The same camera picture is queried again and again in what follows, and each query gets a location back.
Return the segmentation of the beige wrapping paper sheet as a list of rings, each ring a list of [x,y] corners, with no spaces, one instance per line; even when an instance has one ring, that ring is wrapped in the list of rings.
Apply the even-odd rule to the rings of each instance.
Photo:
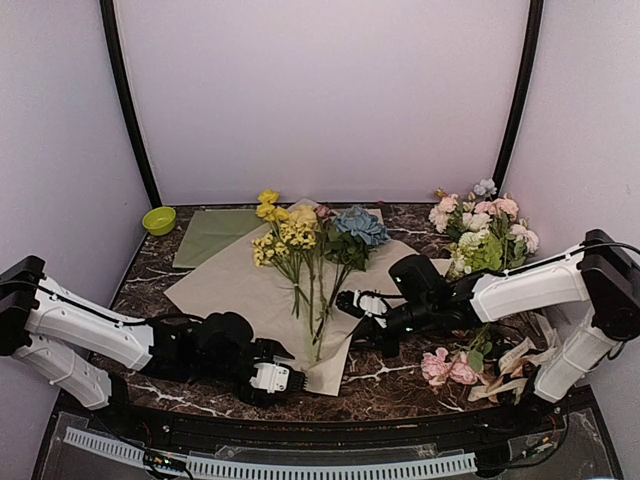
[[[306,390],[339,394],[350,333],[358,320],[337,309],[327,320],[321,352],[312,352],[308,313],[292,314],[292,284],[273,267],[254,265],[251,241],[268,231],[262,224],[210,257],[173,286],[166,297],[182,312],[206,317],[214,312],[236,312],[252,326],[258,338],[279,341],[295,360],[292,367],[306,373]]]

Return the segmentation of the blue fake flower stem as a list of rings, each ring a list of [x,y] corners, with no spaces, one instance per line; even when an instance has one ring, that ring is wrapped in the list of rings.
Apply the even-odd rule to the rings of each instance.
[[[311,335],[315,361],[321,359],[325,331],[329,319],[333,316],[333,307],[341,287],[353,271],[366,270],[373,250],[390,241],[386,226],[380,224],[378,219],[363,207],[355,205],[342,212],[332,211],[334,217],[324,263],[326,317],[317,325],[316,315],[314,333]]]

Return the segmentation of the small yellow blossom sprig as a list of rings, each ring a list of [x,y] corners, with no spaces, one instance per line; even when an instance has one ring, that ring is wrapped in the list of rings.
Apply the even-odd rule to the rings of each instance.
[[[268,225],[268,233],[252,240],[254,265],[273,267],[291,283],[292,314],[298,317],[301,303],[309,303],[300,284],[301,270],[316,246],[316,234],[312,226],[291,219],[268,221]]]

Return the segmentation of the dusty pink rose stem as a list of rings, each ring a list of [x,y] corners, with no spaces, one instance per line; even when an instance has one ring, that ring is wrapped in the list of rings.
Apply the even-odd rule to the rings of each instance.
[[[317,325],[326,317],[326,295],[324,293],[324,263],[329,243],[329,232],[334,217],[333,211],[326,205],[319,205],[314,209],[317,220],[316,250],[313,256],[312,265],[314,267],[312,286],[316,288],[319,301],[318,313],[316,317]]]

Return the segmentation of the pale yellow flower stem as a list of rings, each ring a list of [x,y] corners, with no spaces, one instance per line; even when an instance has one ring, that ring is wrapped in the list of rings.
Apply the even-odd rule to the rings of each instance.
[[[315,257],[319,245],[319,224],[314,207],[301,205],[290,214],[287,221],[287,244],[295,266],[294,312],[299,315],[300,306],[302,303],[306,304],[309,333],[312,333],[315,314]]]

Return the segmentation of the bright yellow flower stem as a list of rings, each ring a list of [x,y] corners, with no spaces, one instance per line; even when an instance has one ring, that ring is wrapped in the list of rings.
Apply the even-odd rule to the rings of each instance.
[[[279,220],[284,221],[288,220],[290,214],[298,207],[293,208],[292,210],[288,210],[283,208],[277,204],[280,199],[280,194],[271,189],[264,190],[259,196],[258,201],[259,205],[256,208],[256,216],[263,220],[267,225],[268,221]],[[302,303],[300,306],[300,314],[302,313],[302,308],[306,307],[305,303]],[[313,321],[313,332],[309,333],[312,335],[314,333],[314,321]]]

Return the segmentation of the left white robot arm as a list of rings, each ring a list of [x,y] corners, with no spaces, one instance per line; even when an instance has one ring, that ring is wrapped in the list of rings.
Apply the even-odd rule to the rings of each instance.
[[[1,274],[1,353],[39,372],[72,395],[120,436],[141,427],[126,381],[81,358],[83,348],[146,377],[172,382],[196,378],[231,384],[244,403],[271,406],[304,390],[307,377],[278,341],[257,338],[234,312],[134,318],[61,287],[45,262],[27,256]]]

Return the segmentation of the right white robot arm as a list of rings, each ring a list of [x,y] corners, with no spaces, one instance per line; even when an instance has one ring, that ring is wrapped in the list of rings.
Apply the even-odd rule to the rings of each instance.
[[[382,293],[343,291],[336,306],[358,319],[353,340],[394,357],[407,333],[465,330],[542,307],[587,303],[586,317],[534,374],[535,395],[511,410],[511,426],[530,434],[547,420],[548,403],[561,400],[613,348],[638,337],[639,266],[629,255],[632,250],[595,229],[562,254],[501,273],[471,273],[452,283],[427,257],[412,254],[389,270],[401,305],[390,306],[390,296]]]

